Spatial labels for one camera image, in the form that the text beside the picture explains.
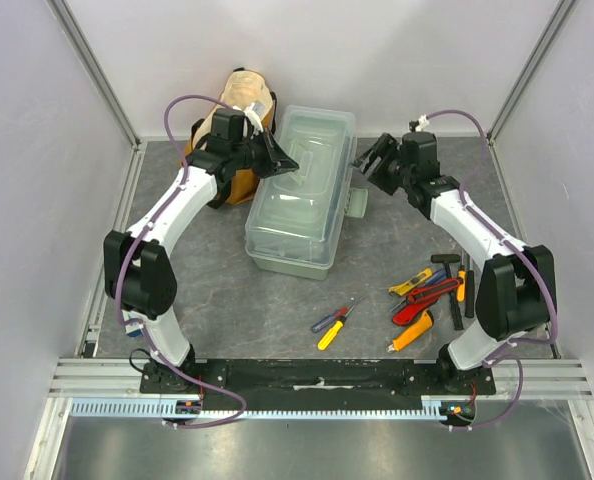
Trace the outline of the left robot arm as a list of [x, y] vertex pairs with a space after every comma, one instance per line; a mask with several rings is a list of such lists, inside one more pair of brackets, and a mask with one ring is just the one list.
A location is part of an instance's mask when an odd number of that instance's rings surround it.
[[271, 113], [254, 104], [218, 104], [203, 123], [207, 132], [194, 134], [163, 196], [129, 229], [112, 230], [103, 241], [104, 288], [116, 321], [145, 338], [151, 356], [165, 366], [162, 380], [178, 393], [193, 388], [197, 369], [173, 310], [178, 282], [172, 250], [204, 206], [228, 195], [237, 173], [267, 178], [283, 170]]

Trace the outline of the black hammer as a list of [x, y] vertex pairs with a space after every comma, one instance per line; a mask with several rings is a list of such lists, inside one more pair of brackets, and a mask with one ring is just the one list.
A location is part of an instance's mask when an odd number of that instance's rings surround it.
[[[451, 253], [451, 254], [433, 254], [430, 257], [430, 261], [433, 264], [441, 264], [444, 268], [444, 272], [446, 274], [447, 279], [451, 279], [453, 277], [451, 266], [453, 264], [458, 264], [461, 261], [461, 256], [459, 254]], [[453, 319], [453, 326], [456, 331], [462, 331], [464, 329], [463, 320], [461, 309], [459, 306], [459, 302], [457, 299], [457, 289], [453, 290], [449, 294], [450, 300], [450, 310]]]

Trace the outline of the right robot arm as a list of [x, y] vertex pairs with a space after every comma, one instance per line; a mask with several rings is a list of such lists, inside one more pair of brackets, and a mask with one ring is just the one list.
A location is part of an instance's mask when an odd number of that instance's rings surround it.
[[434, 134], [415, 130], [401, 139], [382, 134], [352, 166], [389, 195], [403, 190], [409, 204], [452, 236], [481, 271], [475, 321], [438, 355], [434, 377], [442, 391], [460, 392], [471, 370], [491, 367], [505, 349], [531, 342], [528, 334], [538, 327], [548, 326], [550, 337], [557, 337], [552, 252], [501, 229], [463, 183], [443, 174]]

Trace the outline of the green toolbox with clear lid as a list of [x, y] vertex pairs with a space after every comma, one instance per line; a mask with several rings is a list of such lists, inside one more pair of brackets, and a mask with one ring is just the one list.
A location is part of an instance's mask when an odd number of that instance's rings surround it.
[[245, 251], [262, 270], [323, 280], [331, 269], [351, 198], [356, 154], [350, 112], [289, 106], [276, 132], [299, 168], [260, 181], [245, 224]]

